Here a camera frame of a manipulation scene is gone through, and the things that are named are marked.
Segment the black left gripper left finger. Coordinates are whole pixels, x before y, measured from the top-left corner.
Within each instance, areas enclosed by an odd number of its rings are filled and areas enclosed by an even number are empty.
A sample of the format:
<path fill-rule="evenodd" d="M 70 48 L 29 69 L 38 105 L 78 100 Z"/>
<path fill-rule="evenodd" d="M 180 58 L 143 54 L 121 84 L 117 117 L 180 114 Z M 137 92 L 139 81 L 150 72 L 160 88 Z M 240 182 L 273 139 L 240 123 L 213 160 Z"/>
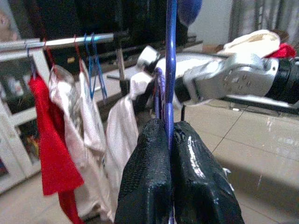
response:
<path fill-rule="evenodd" d="M 114 224 L 168 224 L 171 165 L 164 123 L 151 119 L 122 175 Z"/>

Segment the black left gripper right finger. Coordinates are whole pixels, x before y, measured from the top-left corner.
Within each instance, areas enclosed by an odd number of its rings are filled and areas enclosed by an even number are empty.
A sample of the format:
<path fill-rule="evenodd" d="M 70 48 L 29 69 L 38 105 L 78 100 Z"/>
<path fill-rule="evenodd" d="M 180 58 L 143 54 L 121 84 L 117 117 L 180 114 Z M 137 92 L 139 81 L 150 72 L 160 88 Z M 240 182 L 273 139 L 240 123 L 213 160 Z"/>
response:
<path fill-rule="evenodd" d="M 225 169 L 187 122 L 174 125 L 171 163 L 177 224 L 244 224 Z"/>

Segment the blue plastic clothes hanger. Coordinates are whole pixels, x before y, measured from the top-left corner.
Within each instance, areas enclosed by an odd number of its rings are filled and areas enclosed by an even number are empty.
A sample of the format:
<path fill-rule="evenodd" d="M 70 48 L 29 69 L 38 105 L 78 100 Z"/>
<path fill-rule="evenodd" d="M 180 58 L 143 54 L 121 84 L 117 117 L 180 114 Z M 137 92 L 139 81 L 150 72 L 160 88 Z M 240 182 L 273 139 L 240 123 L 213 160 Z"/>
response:
<path fill-rule="evenodd" d="M 30 55 L 29 48 L 26 48 L 26 51 L 27 51 L 27 57 L 28 57 L 29 64 L 30 64 L 31 76 L 35 80 L 36 79 L 36 75 L 37 75 L 37 70 L 36 70 L 36 66 L 35 66 L 35 63 L 34 63 L 34 59 Z"/>
<path fill-rule="evenodd" d="M 98 51 L 97 51 L 97 44 L 95 42 L 95 33 L 92 33 L 91 42 L 92 42 L 93 51 L 94 51 L 94 54 L 95 54 L 95 56 L 94 56 L 95 68 L 96 68 L 97 75 L 98 75 L 98 78 L 99 78 L 99 83 L 100 83 L 100 86 L 101 86 L 102 98 L 103 98 L 103 101 L 105 103 L 106 100 L 107 100 L 107 90 L 106 90 L 105 81 L 104 81 L 103 74 L 102 74 L 100 58 L 99 58 Z"/>
<path fill-rule="evenodd" d="M 176 21 L 177 16 L 180 22 L 186 27 L 194 23 L 197 18 L 203 0 L 167 0 L 166 1 L 166 35 L 165 35 L 165 74 L 161 68 L 155 69 L 156 87 L 160 89 L 161 102 L 155 103 L 155 110 L 161 106 L 160 112 L 156 113 L 158 118 L 164 122 L 164 128 L 168 141 L 168 151 L 171 154 L 173 143 L 174 116 L 173 96 L 176 77 Z"/>
<path fill-rule="evenodd" d="M 91 55 L 89 44 L 93 45 L 94 36 L 95 33 L 92 33 L 89 42 L 87 42 L 87 33 L 85 33 L 84 36 L 85 50 L 88 59 L 88 82 L 89 82 L 89 92 L 90 92 L 91 99 L 93 99 L 94 97 L 95 85 L 96 85 L 96 79 L 94 79 L 92 82 L 92 75 L 96 74 L 96 63 L 95 63 L 95 59 Z"/>

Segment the red plastic clothes hanger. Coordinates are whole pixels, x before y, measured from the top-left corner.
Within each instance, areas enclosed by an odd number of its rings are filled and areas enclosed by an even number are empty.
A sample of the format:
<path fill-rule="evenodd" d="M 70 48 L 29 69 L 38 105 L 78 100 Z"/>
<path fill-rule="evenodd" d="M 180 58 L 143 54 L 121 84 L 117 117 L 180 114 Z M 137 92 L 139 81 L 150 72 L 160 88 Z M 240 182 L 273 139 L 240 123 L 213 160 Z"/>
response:
<path fill-rule="evenodd" d="M 78 44 L 77 44 L 76 39 L 77 39 L 77 36 L 74 35 L 74 46 L 75 46 L 75 50 L 76 50 L 77 57 L 78 57 L 79 71 L 81 72 L 81 71 L 82 71 L 82 66 L 81 66 L 81 55 L 80 55 L 80 51 L 79 51 L 79 47 L 78 47 Z"/>
<path fill-rule="evenodd" d="M 50 63 L 51 63 L 51 65 L 52 65 L 52 69 L 53 69 L 54 71 L 56 71 L 56 68 L 55 68 L 55 60 L 54 60 L 54 58 L 53 58 L 53 56 L 52 56 L 52 53 L 51 53 L 50 48 L 47 46 L 47 39 L 44 38 L 43 41 L 44 41 L 44 48 L 45 48 L 45 50 L 46 50 L 46 52 L 47 52 L 48 58 L 49 58 Z"/>

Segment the white hung garment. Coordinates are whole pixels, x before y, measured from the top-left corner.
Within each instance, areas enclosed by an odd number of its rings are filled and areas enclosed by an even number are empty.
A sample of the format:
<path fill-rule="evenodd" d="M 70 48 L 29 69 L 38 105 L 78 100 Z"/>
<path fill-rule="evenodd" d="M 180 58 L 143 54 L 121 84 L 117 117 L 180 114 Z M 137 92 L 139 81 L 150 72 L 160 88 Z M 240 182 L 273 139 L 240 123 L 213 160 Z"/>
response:
<path fill-rule="evenodd" d="M 147 104 L 152 103 L 153 87 L 153 77 L 146 72 L 133 75 L 129 79 L 129 93 L 115 103 L 107 118 L 105 171 L 110 183 L 112 222 L 115 220 L 122 173 L 137 145 L 139 129 L 136 116 L 143 114 Z"/>
<path fill-rule="evenodd" d="M 85 182 L 83 190 L 87 196 L 81 208 L 84 209 L 84 214 L 93 210 L 102 220 L 113 221 L 110 184 L 104 169 L 107 144 L 99 111 L 90 96 L 87 76 L 84 71 L 79 73 L 79 105 L 83 121 L 84 150 L 87 157 L 85 166 L 81 170 Z"/>
<path fill-rule="evenodd" d="M 64 116 L 64 138 L 67 149 L 78 170 L 86 166 L 87 150 L 83 140 L 83 121 L 79 93 L 72 74 L 60 65 L 54 65 L 49 78 L 50 100 Z"/>

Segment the red hung garment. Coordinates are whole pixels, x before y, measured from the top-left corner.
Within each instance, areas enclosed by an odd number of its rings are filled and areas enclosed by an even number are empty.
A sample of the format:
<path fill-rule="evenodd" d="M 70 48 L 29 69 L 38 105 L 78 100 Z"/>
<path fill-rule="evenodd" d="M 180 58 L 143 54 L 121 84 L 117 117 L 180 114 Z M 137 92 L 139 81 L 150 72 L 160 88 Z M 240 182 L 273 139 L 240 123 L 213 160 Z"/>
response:
<path fill-rule="evenodd" d="M 28 84 L 35 98 L 43 194 L 57 193 L 68 219 L 73 224 L 85 224 L 78 215 L 74 194 L 84 180 L 65 143 L 63 112 L 51 102 L 49 89 L 39 75 L 32 77 Z"/>

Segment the white glass-door cabinet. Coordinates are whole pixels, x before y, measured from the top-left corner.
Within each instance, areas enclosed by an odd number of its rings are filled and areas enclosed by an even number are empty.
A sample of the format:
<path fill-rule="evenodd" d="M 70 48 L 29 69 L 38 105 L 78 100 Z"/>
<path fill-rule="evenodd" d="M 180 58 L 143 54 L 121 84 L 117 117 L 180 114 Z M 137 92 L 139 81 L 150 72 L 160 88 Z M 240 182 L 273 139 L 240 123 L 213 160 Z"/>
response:
<path fill-rule="evenodd" d="M 43 50 L 33 52 L 37 73 L 48 83 Z M 41 169 L 34 96 L 28 57 L 0 63 L 0 195 Z"/>

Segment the white jeans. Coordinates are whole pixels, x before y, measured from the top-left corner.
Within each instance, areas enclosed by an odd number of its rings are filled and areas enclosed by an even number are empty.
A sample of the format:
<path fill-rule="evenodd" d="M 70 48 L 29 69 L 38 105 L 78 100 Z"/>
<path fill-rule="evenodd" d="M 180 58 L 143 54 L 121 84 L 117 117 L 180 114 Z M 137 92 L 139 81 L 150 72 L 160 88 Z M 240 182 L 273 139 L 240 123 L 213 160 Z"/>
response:
<path fill-rule="evenodd" d="M 266 57 L 280 47 L 280 37 L 269 30 L 258 30 L 250 34 L 235 38 L 218 51 L 218 55 L 230 56 L 239 53 L 251 53 L 260 58 Z"/>

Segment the red t-shirt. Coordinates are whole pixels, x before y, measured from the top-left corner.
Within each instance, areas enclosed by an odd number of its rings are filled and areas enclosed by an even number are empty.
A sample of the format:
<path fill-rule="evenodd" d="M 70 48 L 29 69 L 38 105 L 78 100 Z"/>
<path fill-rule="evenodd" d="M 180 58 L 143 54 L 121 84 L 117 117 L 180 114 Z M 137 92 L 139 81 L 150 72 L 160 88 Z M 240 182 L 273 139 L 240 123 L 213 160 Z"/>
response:
<path fill-rule="evenodd" d="M 294 58 L 297 54 L 295 48 L 288 43 L 281 43 L 279 49 L 265 58 Z"/>

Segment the metal clothes rack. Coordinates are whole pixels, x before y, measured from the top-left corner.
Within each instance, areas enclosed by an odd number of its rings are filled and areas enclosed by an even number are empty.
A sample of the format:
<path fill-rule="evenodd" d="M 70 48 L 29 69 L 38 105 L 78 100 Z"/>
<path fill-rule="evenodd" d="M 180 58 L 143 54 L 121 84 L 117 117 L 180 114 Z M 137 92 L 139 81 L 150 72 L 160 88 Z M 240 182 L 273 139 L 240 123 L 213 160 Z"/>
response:
<path fill-rule="evenodd" d="M 82 37 L 55 39 L 50 41 L 39 41 L 36 39 L 17 40 L 9 42 L 0 42 L 0 63 L 17 58 L 26 57 L 27 53 L 32 50 L 33 52 L 39 49 L 49 50 L 51 48 L 64 48 L 71 45 L 81 45 L 88 42 L 93 43 L 106 43 L 119 41 L 128 36 L 127 31 L 116 33 L 105 33 L 96 35 L 87 35 Z"/>

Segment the black television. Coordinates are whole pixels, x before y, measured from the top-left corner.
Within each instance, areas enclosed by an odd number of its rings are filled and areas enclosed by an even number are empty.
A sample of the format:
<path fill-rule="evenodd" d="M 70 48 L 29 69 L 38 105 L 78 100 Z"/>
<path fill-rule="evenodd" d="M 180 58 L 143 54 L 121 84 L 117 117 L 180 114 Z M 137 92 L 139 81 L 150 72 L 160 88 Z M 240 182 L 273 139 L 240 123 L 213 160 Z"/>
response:
<path fill-rule="evenodd" d="M 166 0 L 36 0 L 49 39 L 127 32 L 122 47 L 165 48 Z"/>

